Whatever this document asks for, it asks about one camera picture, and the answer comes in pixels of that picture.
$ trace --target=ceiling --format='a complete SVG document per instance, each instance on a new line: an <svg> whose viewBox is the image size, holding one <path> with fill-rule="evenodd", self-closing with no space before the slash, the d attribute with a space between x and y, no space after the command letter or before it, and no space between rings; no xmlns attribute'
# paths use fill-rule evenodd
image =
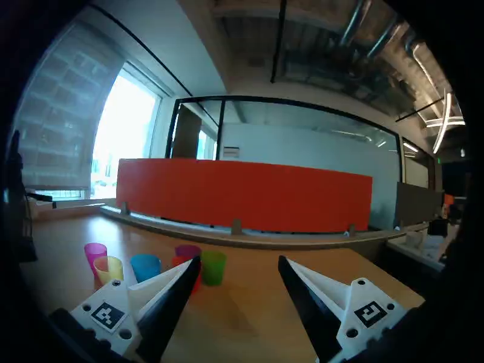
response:
<svg viewBox="0 0 484 363"><path fill-rule="evenodd" d="M280 0L212 0L232 56L254 68L273 69L280 9ZM395 120L452 91L425 43L381 0L287 0L285 15L275 82L346 94ZM431 145L439 127L425 122L441 118L443 107L418 113ZM462 118L453 95L450 116ZM450 126L449 136L463 134L450 132L456 128L465 129Z"/></svg>

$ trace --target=yellow cup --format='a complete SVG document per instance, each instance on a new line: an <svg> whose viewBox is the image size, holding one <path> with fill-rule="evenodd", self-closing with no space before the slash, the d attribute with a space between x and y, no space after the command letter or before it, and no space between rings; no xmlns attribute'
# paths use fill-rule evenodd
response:
<svg viewBox="0 0 484 363"><path fill-rule="evenodd" d="M117 280L123 280L123 263L116 257L98 257L94 260L94 268L103 285L114 278Z"/></svg>

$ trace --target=led light strip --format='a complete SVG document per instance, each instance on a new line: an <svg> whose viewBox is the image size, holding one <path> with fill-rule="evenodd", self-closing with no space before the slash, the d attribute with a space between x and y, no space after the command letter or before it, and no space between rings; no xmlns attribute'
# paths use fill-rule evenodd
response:
<svg viewBox="0 0 484 363"><path fill-rule="evenodd" d="M437 135L437 139L435 140L435 144L434 144L434 154L437 154L437 152L440 148L440 144L442 143L443 135L445 134L445 130L447 130L447 125L449 123L451 103L452 103L452 95L450 93L447 93L445 95L445 100L444 100L444 104L443 104L444 115L443 115L443 118L442 118L442 124L440 126L439 134Z"/></svg>
<svg viewBox="0 0 484 363"><path fill-rule="evenodd" d="M438 126L442 126L443 125L443 122L439 122L439 123L433 123L432 125L427 125L427 127L438 127ZM465 122L464 121L449 121L447 123L448 126L450 125L465 125Z"/></svg>
<svg viewBox="0 0 484 363"><path fill-rule="evenodd" d="M425 122L442 122L442 119L431 119L431 120L425 120ZM462 116L451 116L449 117L449 121L464 121L464 118Z"/></svg>
<svg viewBox="0 0 484 363"><path fill-rule="evenodd" d="M413 147L413 146L411 146L409 143L404 142L404 147L409 148L409 149L410 149L410 150L412 150L412 151L419 152L419 150L418 150L418 149L414 148L414 147Z"/></svg>

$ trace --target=blue cup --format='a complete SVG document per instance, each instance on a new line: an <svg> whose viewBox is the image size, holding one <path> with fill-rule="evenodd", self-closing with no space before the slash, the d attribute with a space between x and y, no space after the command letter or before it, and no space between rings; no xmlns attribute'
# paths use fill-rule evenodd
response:
<svg viewBox="0 0 484 363"><path fill-rule="evenodd" d="M131 267L138 283L155 277L162 272L162 262L154 255L136 255L131 257Z"/></svg>

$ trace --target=gray partition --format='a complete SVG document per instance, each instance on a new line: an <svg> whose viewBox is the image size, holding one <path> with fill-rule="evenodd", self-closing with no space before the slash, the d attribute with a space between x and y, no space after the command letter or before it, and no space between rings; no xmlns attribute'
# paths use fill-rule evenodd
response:
<svg viewBox="0 0 484 363"><path fill-rule="evenodd" d="M433 220L435 215L440 213L442 202L443 192L399 182L395 209L396 225L403 227Z"/></svg>

